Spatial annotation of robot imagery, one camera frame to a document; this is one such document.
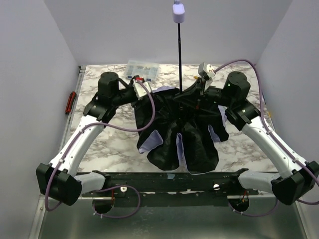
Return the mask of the lilac umbrella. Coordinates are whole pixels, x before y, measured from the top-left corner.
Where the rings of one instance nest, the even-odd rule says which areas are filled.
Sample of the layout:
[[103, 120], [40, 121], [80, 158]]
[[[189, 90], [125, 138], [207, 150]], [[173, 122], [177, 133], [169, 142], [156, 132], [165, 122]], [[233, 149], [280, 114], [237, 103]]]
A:
[[152, 124], [139, 133], [137, 150], [163, 171], [185, 166], [191, 174], [215, 170], [219, 156], [214, 144], [229, 138], [225, 126], [225, 108], [212, 108], [196, 114], [195, 110], [173, 102], [181, 88], [162, 86], [134, 104], [136, 125]]

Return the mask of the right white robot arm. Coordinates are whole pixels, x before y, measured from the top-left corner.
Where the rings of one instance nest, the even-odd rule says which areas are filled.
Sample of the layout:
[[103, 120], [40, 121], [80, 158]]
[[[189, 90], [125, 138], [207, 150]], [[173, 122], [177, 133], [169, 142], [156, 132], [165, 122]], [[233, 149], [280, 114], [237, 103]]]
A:
[[201, 77], [174, 100], [196, 114], [225, 107], [224, 115], [239, 131], [253, 140], [272, 161], [278, 173], [245, 170], [237, 177], [242, 188], [273, 193], [285, 205], [299, 200], [318, 183], [319, 165], [295, 153], [266, 123], [262, 112], [247, 100], [250, 83], [241, 72], [231, 72], [222, 89], [212, 87], [214, 72]]

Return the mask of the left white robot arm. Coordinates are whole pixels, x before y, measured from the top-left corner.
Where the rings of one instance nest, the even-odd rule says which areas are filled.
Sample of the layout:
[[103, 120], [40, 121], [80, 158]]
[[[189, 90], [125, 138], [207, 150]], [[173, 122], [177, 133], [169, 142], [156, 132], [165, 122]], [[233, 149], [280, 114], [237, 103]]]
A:
[[122, 105], [137, 100], [133, 83], [124, 83], [115, 72], [102, 73], [98, 90], [85, 106], [79, 125], [60, 152], [48, 163], [39, 164], [36, 177], [41, 194], [66, 205], [82, 195], [101, 190], [107, 177], [98, 171], [78, 175], [78, 168], [95, 138]]

